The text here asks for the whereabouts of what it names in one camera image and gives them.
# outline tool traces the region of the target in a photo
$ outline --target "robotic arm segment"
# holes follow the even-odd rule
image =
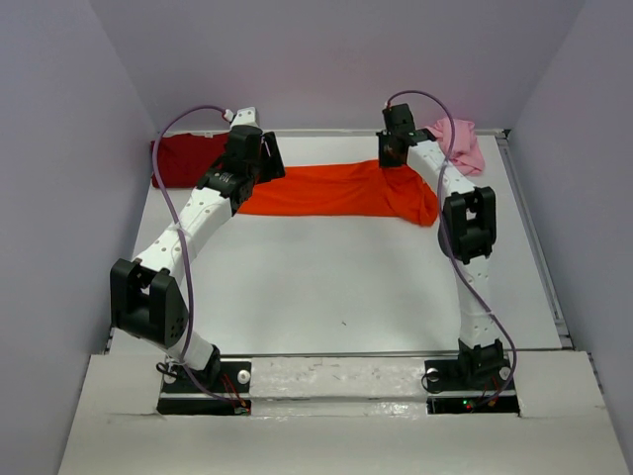
[[[383,117],[385,129],[377,133],[380,166],[406,164],[435,193],[440,186],[444,197],[440,213],[448,243],[440,230],[439,244],[445,255],[456,260],[461,328],[457,360],[440,362],[443,369],[441,378],[436,375],[435,389],[441,392],[449,387],[482,388],[488,383],[493,387],[490,379],[508,363],[503,356],[499,328],[469,286],[488,300],[489,257],[497,239],[495,192],[490,187],[475,186],[452,163],[446,165],[442,183],[438,183],[445,155],[433,134],[415,129],[407,104],[386,108]]]
[[[134,261],[119,259],[110,271],[112,325],[178,358],[186,341],[188,310],[180,293],[185,235],[190,262],[211,235],[252,195],[258,183],[285,175],[274,133],[256,127],[254,108],[237,111],[225,152],[201,177],[189,201],[158,239]],[[219,371],[220,352],[192,332],[184,362],[207,380]]]

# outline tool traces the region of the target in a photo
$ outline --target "fabric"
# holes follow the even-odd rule
[[[448,119],[441,119],[428,129],[435,135],[439,147],[446,153],[451,140],[451,125]],[[455,121],[455,143],[451,162],[463,175],[479,175],[484,171],[484,156],[479,149],[475,124],[472,122]]]
[[[166,137],[158,148],[158,169],[167,188],[192,188],[224,151],[228,134],[209,137],[181,134]],[[151,153],[154,142],[149,145]],[[156,177],[151,184],[158,188]]]
[[[484,158],[475,125],[455,121],[453,163],[464,174],[479,174]],[[429,130],[440,148],[450,141],[448,119]],[[225,150],[228,134],[212,138],[182,134],[161,141],[158,169],[168,188],[191,188]],[[152,184],[156,188],[155,177]],[[437,200],[428,185],[410,168],[384,168],[378,160],[360,163],[289,166],[286,177],[257,185],[240,213],[269,216],[384,216],[400,217],[430,226],[437,217]]]
[[[239,212],[272,216],[393,216],[420,226],[437,217],[437,199],[417,173],[378,160],[288,166],[286,176],[257,185]]]

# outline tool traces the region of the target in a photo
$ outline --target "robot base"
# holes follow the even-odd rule
[[[249,414],[251,401],[248,397],[250,391],[251,363],[245,360],[223,360],[221,376],[226,375],[233,384],[245,406],[238,405],[236,401],[224,401],[213,399],[202,393],[191,382],[189,376],[180,366],[173,368],[175,377],[164,376],[160,398],[156,410],[164,415],[182,416],[239,416]],[[247,374],[245,380],[241,375]],[[223,398],[230,399],[226,393],[225,385],[220,377],[215,378],[211,384],[200,381],[212,393]]]
[[[424,362],[422,386],[430,394],[445,391],[496,391],[509,377],[509,361],[503,355],[499,339],[493,344],[471,348],[459,341],[457,358],[433,359]],[[514,389],[510,381],[506,390]]]

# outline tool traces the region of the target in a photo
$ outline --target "red cloth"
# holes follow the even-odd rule
[[[378,160],[287,166],[286,176],[255,186],[245,215],[397,216],[419,226],[437,218],[437,198],[408,166],[381,168]]]
[[[192,188],[225,151],[228,134],[213,137],[181,134],[164,138],[158,148],[158,169],[167,188]],[[149,146],[151,152],[154,142]],[[156,177],[151,184],[158,188]]]
[[[158,169],[165,186],[195,186],[224,151],[226,137],[185,134],[163,139]],[[155,178],[152,183],[158,187]],[[393,216],[430,226],[437,218],[437,199],[409,167],[380,168],[378,160],[368,160],[287,166],[284,178],[257,185],[239,211],[268,216]]]

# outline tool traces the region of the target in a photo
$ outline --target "dark red cloth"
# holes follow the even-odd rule
[[[181,134],[160,141],[158,148],[158,170],[167,188],[192,188],[214,161],[225,151],[228,134],[211,138]],[[151,184],[158,188],[156,177]]]

